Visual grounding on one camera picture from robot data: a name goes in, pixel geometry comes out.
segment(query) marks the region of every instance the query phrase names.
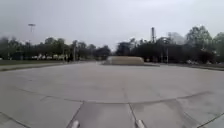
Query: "tree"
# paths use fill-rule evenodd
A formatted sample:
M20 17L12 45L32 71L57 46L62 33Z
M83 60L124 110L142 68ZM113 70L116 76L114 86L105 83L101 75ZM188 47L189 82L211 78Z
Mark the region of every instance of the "tree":
M77 44L77 56L78 60L81 58L86 59L88 55L88 51L86 48L86 43L85 42L78 42Z
M186 36L186 43L198 49L206 49L212 43L212 37L204 26L193 27Z
M111 50L107 45L97 48L94 52L96 60L105 60L110 54Z
M117 46L116 55L128 56L131 54L132 44L130 42L121 42Z
M171 39L171 43L179 45L185 43L185 38L177 32L169 32L168 37Z
M95 45L90 44L87 46L88 56L90 56L91 59L93 58L93 53L95 52L95 50L96 50Z
M218 33L213 39L218 61L224 61L224 33Z

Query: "pole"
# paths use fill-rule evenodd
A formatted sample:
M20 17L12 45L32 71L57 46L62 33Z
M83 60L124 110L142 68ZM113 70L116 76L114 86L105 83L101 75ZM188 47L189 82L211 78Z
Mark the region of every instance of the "pole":
M30 27L30 40L29 40L29 42L31 43L32 32L33 32L33 29L34 29L34 27L36 26L36 24L28 24L28 26Z
M168 50L168 48L166 49L166 62L167 62L167 64L169 63L169 50Z

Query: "pavement joint line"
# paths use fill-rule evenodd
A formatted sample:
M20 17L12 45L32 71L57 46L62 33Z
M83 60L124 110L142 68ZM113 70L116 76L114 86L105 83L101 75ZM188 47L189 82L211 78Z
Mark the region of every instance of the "pavement joint line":
M182 110L182 112L183 112L183 114L184 114L185 116L187 116L189 119L191 119L192 121L194 121L194 122L198 123L199 125L201 125L201 123L200 123L199 121L197 121L197 120L194 119L192 116L190 116L189 114L187 114L184 110Z
M9 120L12 120L13 122L15 122L15 123L17 123L17 124L19 124L19 125L21 125L21 126L23 126L23 127L25 127L25 128L31 128L31 127L29 127L29 126L27 126L27 125L25 125L25 124L23 124L23 123L17 121L16 119L14 119L14 118L8 116L7 114L5 114L5 113L3 113L3 112L0 112L0 113L1 113L3 116L7 117Z
M213 118L213 119L209 120L208 122L206 122L206 123L204 123L204 124L202 124L202 125L198 126L197 128L203 128L205 125L207 125L207 124L209 124L209 123L214 122L216 119L218 119L218 118L222 117L223 115L224 115L224 113L222 113L222 114L220 114L220 115L216 116L215 118Z
M79 109L75 112L74 116L72 117L71 121L68 123L68 126L66 128L73 128L72 126L73 126L73 123L75 121L75 118L78 115L79 111L81 110L81 108L83 107L84 104L85 104L85 102L82 102L82 104L80 105Z
M212 93L212 92L200 92L200 93L196 93L196 94L192 94L192 95L188 95L188 96L182 96L182 97L176 97L176 98L168 98L168 99L162 99L162 100L155 100L155 101L141 101L141 102L100 102L100 101L88 101L88 100L74 100L74 99L67 99L67 98L61 98L61 97L57 97L57 96L49 96L49 95L45 95L42 93L38 93L38 92L33 92L33 91L28 91L25 89L21 89L21 88L17 88L14 87L17 90L20 91L24 91L27 93L31 93L31 94L36 94L36 95L41 95L41 96L47 96L47 97L51 97L51 98L55 98L55 99L61 99L61 100L66 100L66 101L73 101L73 102L88 102L88 103L95 103L95 104L156 104L156 103L162 103L162 102L168 102L168 101L172 101L172 100L176 100L176 99L187 99L190 97L195 97L195 96L200 96L200 95L205 95L207 93Z

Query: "grass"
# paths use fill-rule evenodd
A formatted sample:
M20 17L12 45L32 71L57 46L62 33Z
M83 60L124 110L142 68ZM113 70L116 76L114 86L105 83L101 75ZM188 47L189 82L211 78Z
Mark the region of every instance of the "grass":
M20 64L46 64L46 63L60 63L62 61L52 60L0 60L0 66L20 65Z

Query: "pavement crack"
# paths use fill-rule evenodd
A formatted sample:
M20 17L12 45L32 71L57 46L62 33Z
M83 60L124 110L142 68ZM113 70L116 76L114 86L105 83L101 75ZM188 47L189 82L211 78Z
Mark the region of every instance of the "pavement crack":
M8 116L7 114L5 114L5 113L3 113L3 112L0 112L0 113L1 113L3 116L7 117L9 120L12 120L13 122L15 122L15 123L17 123L17 124L19 124L19 125L21 125L21 126L23 126L23 127L25 127L25 128L31 128L31 127L29 127L29 126L27 126L27 125L25 125L25 124L23 124L23 123L17 121L16 119L14 119L14 118Z
M222 114L216 116L215 118L213 118L213 119L209 120L208 122L206 122L206 123L204 123L204 124L198 126L197 128L203 128L205 125L214 122L215 120L217 120L218 118L222 117L223 115L224 115L224 113L222 113Z
M66 128L72 128L73 122L75 121L76 116L78 115L79 111L81 110L81 108L83 107L84 104L85 104L85 102L82 102L79 109L75 112L74 116L72 117L71 121L69 122L69 124Z

